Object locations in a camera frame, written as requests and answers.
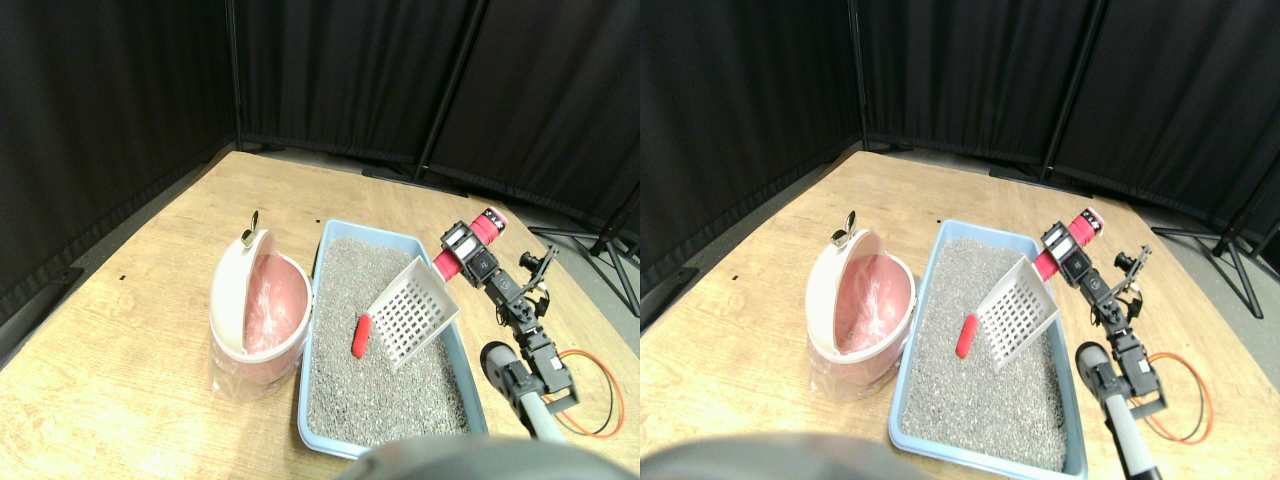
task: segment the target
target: wooden table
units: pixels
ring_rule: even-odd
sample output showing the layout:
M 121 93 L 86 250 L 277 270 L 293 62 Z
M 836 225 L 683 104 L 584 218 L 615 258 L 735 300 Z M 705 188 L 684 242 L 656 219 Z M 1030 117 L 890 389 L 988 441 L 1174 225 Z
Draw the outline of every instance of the wooden table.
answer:
M 858 211 L 860 228 L 874 228 L 891 253 L 923 275 L 941 220 L 1039 238 L 1053 221 L 1070 221 L 1085 206 L 1107 220 L 1106 234 L 1088 252 L 1108 283 L 1123 278 L 1110 266 L 1117 252 L 1152 247 L 1138 276 L 1146 297 L 1138 335 L 1151 353 L 1184 356 L 1206 376 L 1212 394 L 1215 426 L 1202 444 L 1184 447 L 1140 426 L 1161 472 L 1167 479 L 1280 475 L 1280 394 L 1128 205 L 865 152 L 832 169 L 751 233 L 641 339 L 641 456 L 703 436 L 759 431 L 842 433 L 890 443 L 892 383 L 852 403 L 817 398 L 808 387 L 805 282 L 850 210 Z M 1053 291 L 1068 348 L 1085 340 L 1106 344 L 1102 328 L 1089 324 L 1087 303 L 1061 276 L 1055 276 Z M 1175 433 L 1190 431 L 1198 413 L 1194 379 L 1176 362 L 1156 366 L 1171 406 L 1157 417 Z M 1091 476 L 1123 477 L 1097 401 L 1079 378 L 1075 390 Z M 986 476 L 895 452 L 940 477 Z
M 251 403 L 210 390 L 209 284 L 227 244 L 253 210 L 278 247 L 307 271 L 328 219 L 415 236 L 438 252 L 440 234 L 488 205 L 396 184 L 233 152 L 137 232 L 47 320 L 0 371 L 0 476 L 333 477 L 349 461 L 306 448 L 297 429 L 296 380 Z M 520 219 L 493 244 L 515 268 L 520 253 L 545 247 Z M 558 264 L 543 325 L 561 349 L 598 355 L 639 404 L 639 362 Z M 527 438 L 475 360 L 490 340 L 515 343 L 493 305 L 466 282 L 451 292 L 489 431 Z M 608 410 L 604 376 L 570 358 L 582 404 L 570 410 L 596 425 Z M 571 443 L 639 470 L 639 428 Z

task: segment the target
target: white litter scoop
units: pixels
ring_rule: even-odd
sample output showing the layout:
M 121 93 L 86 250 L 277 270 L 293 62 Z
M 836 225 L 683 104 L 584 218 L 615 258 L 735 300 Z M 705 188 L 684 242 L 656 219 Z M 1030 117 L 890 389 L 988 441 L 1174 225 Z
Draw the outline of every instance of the white litter scoop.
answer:
M 440 274 L 422 257 L 413 257 L 369 306 L 369 317 L 396 371 L 439 337 L 460 311 L 462 307 L 449 294 Z
M 975 314 L 1000 370 L 1057 320 L 1059 308 L 1046 282 L 1023 257 L 978 303 Z

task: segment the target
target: black curtain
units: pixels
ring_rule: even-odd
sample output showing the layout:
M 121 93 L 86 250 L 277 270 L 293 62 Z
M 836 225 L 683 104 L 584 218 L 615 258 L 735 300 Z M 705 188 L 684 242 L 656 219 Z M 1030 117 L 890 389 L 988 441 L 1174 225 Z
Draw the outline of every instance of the black curtain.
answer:
M 1056 169 L 1224 227 L 1280 152 L 1280 3 L 1112 1 Z M 1272 182 L 1245 236 L 1280 215 Z
M 224 12 L 0 3 L 0 319 L 230 140 Z
M 236 1 L 244 138 L 416 164 L 467 1 Z
M 492 3 L 429 169 L 602 225 L 640 178 L 639 10 Z
M 858 1 L 868 136 L 1039 164 L 1088 5 Z
M 641 292 L 859 134 L 845 0 L 644 8 Z

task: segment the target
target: metal pole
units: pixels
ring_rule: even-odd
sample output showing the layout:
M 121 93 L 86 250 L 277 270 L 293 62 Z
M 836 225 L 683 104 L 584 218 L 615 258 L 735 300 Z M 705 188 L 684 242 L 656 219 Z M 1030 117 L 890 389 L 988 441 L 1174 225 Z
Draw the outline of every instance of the metal pole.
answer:
M 422 154 L 417 156 L 417 166 L 413 169 L 412 177 L 413 182 L 421 180 L 426 173 L 431 154 L 435 151 L 435 143 L 440 138 L 444 119 L 449 114 L 449 108 L 453 106 L 453 99 L 458 95 L 458 84 L 462 83 L 462 72 L 466 70 L 467 61 L 471 60 L 471 51 L 476 46 L 476 37 L 480 36 L 480 24 L 484 23 L 484 14 L 488 8 L 489 0 L 476 0 L 475 8 L 471 9 L 467 29 L 463 31 L 462 44 L 458 45 L 457 56 L 454 56 L 453 67 L 449 69 L 449 82 L 445 83 L 444 95 L 440 96 L 440 104 L 435 108 L 435 118 L 431 119 L 431 129 L 426 133 L 426 143 L 422 146 Z
M 1062 142 L 1062 134 L 1066 131 L 1066 122 L 1071 118 L 1071 109 L 1075 108 L 1075 99 L 1080 95 L 1080 84 L 1084 83 L 1084 72 L 1089 68 L 1089 60 L 1093 58 L 1093 50 L 1098 44 L 1098 33 L 1102 31 L 1102 18 L 1107 13 L 1108 0 L 1097 0 L 1094 3 L 1093 13 L 1089 15 L 1088 29 L 1084 32 L 1084 41 L 1080 45 L 1080 50 L 1075 56 L 1075 67 L 1071 68 L 1071 82 L 1066 84 L 1066 96 L 1062 99 L 1062 106 L 1057 111 L 1057 123 L 1053 125 L 1053 137 L 1050 138 L 1048 151 L 1044 152 L 1044 161 L 1041 164 L 1041 172 L 1037 180 L 1048 180 L 1050 173 L 1053 172 L 1053 163 L 1057 161 L 1057 148 Z
M 1267 166 L 1267 172 L 1262 174 L 1262 179 L 1253 187 L 1253 192 L 1249 193 L 1249 198 L 1244 201 L 1240 210 L 1235 211 L 1235 216 L 1231 216 L 1231 221 L 1226 224 L 1226 229 L 1222 230 L 1221 239 L 1219 239 L 1217 244 L 1213 246 L 1213 256 L 1222 255 L 1228 246 L 1234 243 L 1235 238 L 1240 236 L 1240 230 L 1244 229 L 1244 224 L 1248 223 L 1249 216 L 1253 215 L 1253 207 L 1262 200 L 1262 193 L 1266 192 L 1267 186 L 1271 183 L 1271 178 L 1275 177 L 1276 172 L 1280 172 L 1280 152 L 1276 154 L 1275 159 L 1271 159 L 1271 166 Z
M 244 129 L 241 125 L 239 54 L 236 49 L 236 0 L 225 0 L 227 37 L 232 44 L 232 92 L 236 96 L 236 150 L 244 151 Z
M 872 148 L 867 129 L 867 84 L 863 81 L 863 41 L 858 28 L 858 0 L 849 0 L 846 4 L 849 5 L 849 36 L 854 42 L 854 69 L 858 74 L 858 113 L 863 120 L 863 150 L 869 151 Z
M 1276 237 L 1276 232 L 1280 232 L 1280 218 L 1277 218 L 1276 221 L 1271 224 L 1271 229 L 1267 230 L 1267 236 L 1262 238 L 1262 243 L 1258 243 L 1257 247 L 1253 247 L 1253 251 L 1249 252 L 1249 259 L 1258 260 L 1258 256 L 1261 256 L 1262 251 L 1267 248 L 1267 244 L 1271 244 L 1271 239 Z

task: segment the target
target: red object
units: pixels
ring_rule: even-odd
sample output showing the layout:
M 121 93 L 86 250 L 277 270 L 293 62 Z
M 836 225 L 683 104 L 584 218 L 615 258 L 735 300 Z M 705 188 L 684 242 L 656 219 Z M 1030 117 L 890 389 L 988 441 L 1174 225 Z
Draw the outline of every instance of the red object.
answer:
M 372 320 L 369 319 L 369 314 L 361 315 L 360 321 L 356 323 L 356 340 L 351 343 L 351 355 L 356 358 L 365 357 L 365 347 L 369 346 L 369 329 L 372 325 Z
M 973 335 L 978 333 L 978 316 L 969 315 L 964 319 L 964 330 L 960 330 L 960 343 L 956 343 L 956 355 L 960 358 L 969 356 L 969 347 L 973 346 Z
M 1048 280 L 1057 273 L 1057 260 L 1053 260 L 1053 255 L 1048 252 L 1048 248 L 1041 251 L 1033 265 L 1036 265 L 1036 271 L 1041 274 L 1041 280 Z
M 1102 227 L 1106 225 L 1102 215 L 1098 215 L 1098 211 L 1093 210 L 1093 207 L 1084 209 L 1084 211 L 1093 215 L 1094 220 L 1098 220 L 1097 229 L 1089 224 L 1084 214 L 1076 215 L 1075 220 L 1071 220 L 1071 224 L 1066 225 L 1066 230 L 1071 233 L 1071 238 L 1075 238 L 1075 244 L 1079 244 L 1082 248 L 1089 244 L 1093 237 L 1097 237 L 1102 232 Z M 1041 251 L 1041 255 L 1036 257 L 1034 265 L 1036 271 L 1041 274 L 1041 280 L 1048 280 L 1050 276 L 1057 273 L 1057 260 L 1053 260 L 1053 255 L 1048 250 Z
M 503 216 L 498 209 L 490 207 L 486 211 L 493 211 L 494 216 L 502 220 L 503 225 L 494 225 L 493 221 L 490 221 L 484 214 L 480 214 L 475 220 L 471 220 L 471 232 L 475 232 L 476 237 L 480 238 L 484 244 L 493 243 L 493 241 L 502 234 L 502 230 L 507 228 L 507 218 Z M 436 255 L 435 260 L 431 260 L 431 262 L 435 264 L 435 270 L 440 273 L 444 282 L 449 282 L 453 275 L 462 271 L 462 262 L 456 255 L 453 255 L 453 252 L 449 251 L 440 252 L 440 255 Z

